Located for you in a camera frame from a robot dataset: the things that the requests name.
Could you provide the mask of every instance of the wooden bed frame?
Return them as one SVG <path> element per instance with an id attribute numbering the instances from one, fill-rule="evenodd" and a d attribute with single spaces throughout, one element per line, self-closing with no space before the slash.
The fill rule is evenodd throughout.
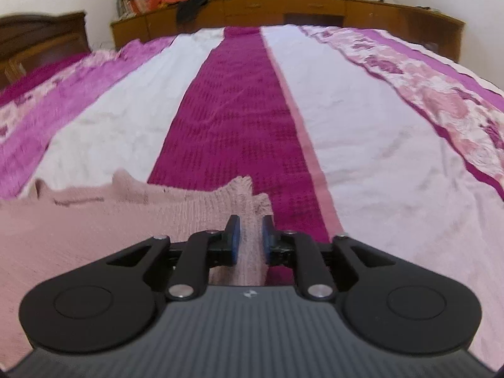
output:
<path id="1" fill-rule="evenodd" d="M 51 62 L 90 52 L 84 11 L 0 17 L 0 89 Z"/>

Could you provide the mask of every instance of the black circular pad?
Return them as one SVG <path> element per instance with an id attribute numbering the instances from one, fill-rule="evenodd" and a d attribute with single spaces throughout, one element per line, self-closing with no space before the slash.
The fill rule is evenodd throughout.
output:
<path id="1" fill-rule="evenodd" d="M 19 319 L 34 346 L 63 353 L 110 349 L 138 336 L 150 324 L 151 289 L 131 270 L 85 267 L 48 280 L 23 299 Z"/>
<path id="2" fill-rule="evenodd" d="M 54 301 L 56 311 L 68 318 L 96 317 L 112 305 L 112 293 L 101 287 L 71 287 L 60 293 Z"/>
<path id="3" fill-rule="evenodd" d="M 348 292 L 344 314 L 354 330 L 379 347 L 404 354 L 467 347 L 481 320 L 476 296 L 421 267 L 394 267 L 363 272 Z"/>
<path id="4" fill-rule="evenodd" d="M 424 286 L 399 287 L 389 294 L 387 304 L 399 317 L 414 320 L 437 317 L 446 307 L 441 294 Z"/>

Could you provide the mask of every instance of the wooden shelf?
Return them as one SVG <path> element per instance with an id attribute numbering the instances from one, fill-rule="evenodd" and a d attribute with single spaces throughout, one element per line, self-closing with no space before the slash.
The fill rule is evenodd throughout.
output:
<path id="1" fill-rule="evenodd" d="M 145 42 L 201 28 L 334 24 L 387 30 L 405 41 L 428 45 L 458 62 L 465 25 L 456 18 L 423 8 L 366 0 L 212 0 L 193 23 L 183 26 L 176 24 L 175 11 L 176 6 L 172 5 L 111 23 L 115 46 L 121 48 L 137 38 Z"/>

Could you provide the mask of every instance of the ribbed gray surface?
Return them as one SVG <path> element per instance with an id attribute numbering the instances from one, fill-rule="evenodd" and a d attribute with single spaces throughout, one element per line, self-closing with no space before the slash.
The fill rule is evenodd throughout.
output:
<path id="1" fill-rule="evenodd" d="M 381 351 L 344 325 L 333 307 L 300 298 L 293 287 L 208 287 L 168 305 L 135 342 L 99 355 L 35 351 L 13 378 L 486 378 L 464 351 L 412 358 Z M 74 374 L 62 371 L 69 367 Z"/>

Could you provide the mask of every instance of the triangular cutout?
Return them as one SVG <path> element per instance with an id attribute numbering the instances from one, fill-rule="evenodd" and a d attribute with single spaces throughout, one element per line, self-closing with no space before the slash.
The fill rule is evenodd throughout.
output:
<path id="1" fill-rule="evenodd" d="M 395 262 L 390 260 L 388 257 L 376 254 L 373 251 L 364 249 L 363 247 L 352 246 L 351 249 L 366 267 L 383 267 L 395 264 Z"/>
<path id="2" fill-rule="evenodd" d="M 142 246 L 131 253 L 121 256 L 107 264 L 111 266 L 121 266 L 121 267 L 135 267 L 141 259 L 147 254 L 151 247 Z"/>

